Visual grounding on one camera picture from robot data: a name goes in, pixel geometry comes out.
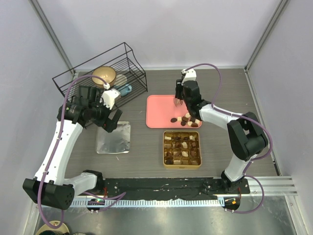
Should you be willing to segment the pink tray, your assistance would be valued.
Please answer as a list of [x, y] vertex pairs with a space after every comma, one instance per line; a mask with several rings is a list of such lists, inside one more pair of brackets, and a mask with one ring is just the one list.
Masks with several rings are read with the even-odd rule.
[[176, 106], [174, 99], [174, 95], [150, 95], [147, 98], [146, 125], [149, 128], [161, 129], [200, 128], [201, 122], [199, 122], [196, 127], [192, 127], [188, 124], [182, 126], [181, 119], [178, 119], [176, 122], [171, 122], [173, 118], [185, 117], [188, 111], [184, 103]]

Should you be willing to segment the metal tongs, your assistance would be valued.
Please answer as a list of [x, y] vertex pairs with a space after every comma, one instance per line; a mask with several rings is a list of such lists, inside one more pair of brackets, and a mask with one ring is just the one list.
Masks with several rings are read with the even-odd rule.
[[184, 104], [183, 98], [174, 97], [174, 105], [176, 107], [182, 106]]

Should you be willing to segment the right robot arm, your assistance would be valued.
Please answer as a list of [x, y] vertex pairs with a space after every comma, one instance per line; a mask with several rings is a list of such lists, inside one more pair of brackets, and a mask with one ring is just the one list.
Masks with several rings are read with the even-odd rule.
[[254, 113], [232, 113], [202, 99], [197, 81], [176, 80], [177, 104], [184, 102], [192, 118], [212, 123], [228, 131], [233, 156], [221, 174], [221, 188], [233, 193], [241, 183], [252, 160], [258, 159], [268, 145], [265, 131]]

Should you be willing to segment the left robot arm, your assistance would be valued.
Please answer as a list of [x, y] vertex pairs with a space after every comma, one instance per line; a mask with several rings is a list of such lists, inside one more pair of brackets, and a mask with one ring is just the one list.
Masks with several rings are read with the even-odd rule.
[[32, 179], [25, 179], [22, 188], [31, 200], [56, 209], [67, 210], [74, 197], [86, 191], [100, 195], [104, 189], [101, 172], [85, 170], [79, 176], [65, 178], [66, 167], [73, 147], [88, 122], [108, 133], [117, 128], [122, 115], [117, 110], [110, 118], [115, 101], [120, 98], [116, 89], [103, 93], [96, 87], [80, 87], [80, 97], [59, 108], [56, 130], [46, 157]]

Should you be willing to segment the gold chocolate box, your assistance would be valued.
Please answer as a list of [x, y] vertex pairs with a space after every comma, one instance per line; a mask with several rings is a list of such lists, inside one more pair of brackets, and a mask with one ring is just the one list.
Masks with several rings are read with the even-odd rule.
[[202, 164], [197, 131], [165, 131], [162, 162], [167, 169], [198, 169]]

